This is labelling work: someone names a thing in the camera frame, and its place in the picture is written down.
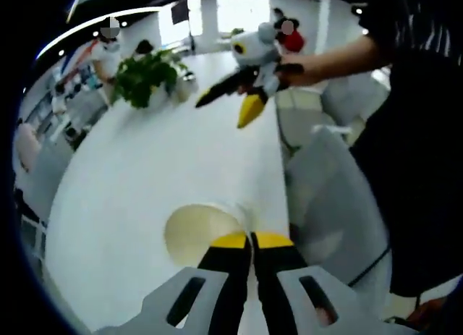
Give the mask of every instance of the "gray gripper housing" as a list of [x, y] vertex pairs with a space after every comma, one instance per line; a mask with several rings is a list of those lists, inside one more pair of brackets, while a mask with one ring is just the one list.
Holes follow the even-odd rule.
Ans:
[[[96, 334], [208, 335], [213, 311], [227, 277], [227, 273], [184, 268], [143, 300], [138, 315], [121, 326], [108, 326]], [[319, 266], [281, 271], [278, 278], [288, 297], [298, 335], [417, 334], [412, 329], [384, 323], [368, 314], [354, 290]], [[334, 315], [334, 323], [322, 325], [316, 307], [329, 310]], [[184, 327], [176, 328], [186, 315]]]
[[[207, 335], [227, 277], [223, 272], [183, 268], [143, 300], [138, 315], [121, 326], [108, 326], [96, 334]], [[183, 328], [176, 328], [186, 315]]]
[[[278, 273], [291, 306], [298, 335], [412, 335], [410, 328], [380, 321], [362, 308], [354, 290], [320, 266]], [[334, 316], [324, 326], [315, 311], [321, 307]]]

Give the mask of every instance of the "round white table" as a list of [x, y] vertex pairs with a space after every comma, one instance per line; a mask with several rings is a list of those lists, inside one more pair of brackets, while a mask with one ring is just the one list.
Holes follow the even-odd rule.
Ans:
[[[239, 203], [259, 218], [253, 229], [288, 235], [273, 99], [238, 130], [238, 96], [195, 108], [200, 93], [235, 68], [232, 55], [184, 62], [199, 92], [157, 110], [117, 102], [77, 150], [54, 199], [46, 268], [91, 331], [136, 316], [144, 297], [182, 268], [168, 256], [163, 228], [183, 205]], [[253, 277], [249, 285], [240, 332], [265, 335]]]

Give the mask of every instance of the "ceiling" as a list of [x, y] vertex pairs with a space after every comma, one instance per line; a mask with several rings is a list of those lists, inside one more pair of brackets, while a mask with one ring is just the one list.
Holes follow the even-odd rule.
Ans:
[[[47, 31], [43, 34], [42, 44], [45, 46], [47, 43], [73, 28], [74, 26], [80, 25], [83, 22], [87, 22], [101, 15], [105, 15], [112, 12], [118, 12], [125, 9], [132, 9], [145, 6], [160, 6], [168, 4], [176, 0], [79, 0], [75, 7], [74, 14], [70, 18], [69, 23], [66, 23], [68, 11], [74, 4], [75, 0], [70, 0], [68, 5], [62, 9], [61, 17], [54, 18], [53, 24], [48, 25]], [[345, 0], [348, 2], [362, 2], [365, 0]], [[118, 18], [119, 21], [126, 21], [128, 25], [136, 22], [147, 14], [131, 14], [130, 16]], [[59, 47], [56, 46], [44, 53], [38, 61], [33, 65], [32, 71], [29, 78], [26, 79], [26, 88], [29, 88], [48, 68], [53, 66], [59, 60], [58, 51], [61, 49], [74, 49], [84, 44], [93, 38], [93, 32], [98, 30], [100, 25], [93, 25], [92, 27], [85, 28], [70, 37], [64, 39], [59, 43]]]

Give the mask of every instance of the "white flower pot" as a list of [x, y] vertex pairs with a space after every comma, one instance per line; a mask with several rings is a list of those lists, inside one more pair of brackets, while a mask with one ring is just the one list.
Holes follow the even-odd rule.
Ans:
[[184, 81], [183, 77], [179, 77], [177, 79], [177, 84], [175, 86], [174, 92], [173, 92], [173, 99], [175, 102], [178, 103], [183, 103], [188, 98], [190, 97], [191, 90], [188, 86], [188, 84]]
[[151, 109], [158, 109], [167, 101], [169, 101], [169, 96], [167, 95], [165, 85], [162, 84], [151, 93], [148, 107]]

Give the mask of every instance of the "ceiling light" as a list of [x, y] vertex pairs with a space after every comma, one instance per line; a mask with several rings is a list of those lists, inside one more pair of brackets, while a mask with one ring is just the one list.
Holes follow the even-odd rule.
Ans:
[[113, 12], [109, 14], [102, 15], [101, 17], [94, 18], [92, 20], [88, 20], [87, 22], [84, 22], [78, 26], [73, 27], [72, 29], [66, 31], [65, 33], [61, 34], [52, 42], [47, 44], [41, 52], [36, 56], [35, 60], [40, 58], [46, 51], [50, 50], [51, 47], [54, 47], [56, 44], [64, 40], [65, 38], [70, 37], [71, 35], [75, 34], [77, 31], [81, 31], [82, 29], [85, 29], [86, 27], [89, 27], [94, 24], [98, 24], [99, 22], [103, 22], [106, 18], [108, 17], [122, 17], [124, 15], [130, 15], [130, 14], [136, 14], [136, 13], [150, 13], [150, 12], [159, 12], [161, 10], [161, 7], [141, 7], [141, 8], [134, 8], [134, 9], [127, 9], [125, 11], [119, 11], [119, 12]]

